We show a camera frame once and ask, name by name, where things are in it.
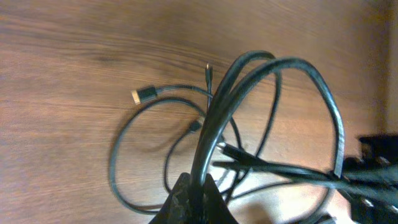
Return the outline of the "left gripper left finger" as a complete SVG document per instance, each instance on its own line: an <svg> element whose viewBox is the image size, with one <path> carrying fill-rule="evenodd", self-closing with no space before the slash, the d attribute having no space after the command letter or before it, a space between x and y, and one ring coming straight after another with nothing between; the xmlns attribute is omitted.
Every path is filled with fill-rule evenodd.
<svg viewBox="0 0 398 224"><path fill-rule="evenodd" d="M149 224L185 224L189 218L188 186L190 174L182 173L157 215Z"/></svg>

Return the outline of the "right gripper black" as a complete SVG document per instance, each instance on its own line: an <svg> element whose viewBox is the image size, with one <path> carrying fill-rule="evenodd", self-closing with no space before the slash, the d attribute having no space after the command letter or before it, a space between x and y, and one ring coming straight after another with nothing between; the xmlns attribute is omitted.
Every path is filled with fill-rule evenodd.
<svg viewBox="0 0 398 224"><path fill-rule="evenodd" d="M360 157L346 157L343 177L372 191L339 193L350 203L355 223L397 224L397 134L375 134L358 138Z"/></svg>

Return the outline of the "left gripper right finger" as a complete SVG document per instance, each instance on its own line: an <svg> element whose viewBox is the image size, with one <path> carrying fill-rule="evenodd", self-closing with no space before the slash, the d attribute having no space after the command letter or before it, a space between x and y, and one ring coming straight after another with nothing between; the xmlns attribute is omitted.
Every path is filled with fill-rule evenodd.
<svg viewBox="0 0 398 224"><path fill-rule="evenodd" d="M206 175L203 192L203 219L205 224L238 224L227 208L210 174Z"/></svg>

